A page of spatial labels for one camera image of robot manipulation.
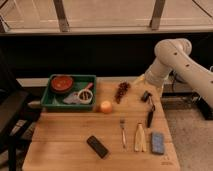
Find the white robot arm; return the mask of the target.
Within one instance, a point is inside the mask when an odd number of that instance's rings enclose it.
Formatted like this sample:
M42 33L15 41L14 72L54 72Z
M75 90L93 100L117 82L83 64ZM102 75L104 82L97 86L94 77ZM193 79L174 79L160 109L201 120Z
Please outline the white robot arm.
M172 70L181 76L213 108L213 72L193 61L192 45L187 39L165 39L154 48L154 62L145 72L145 80L156 87L164 84Z

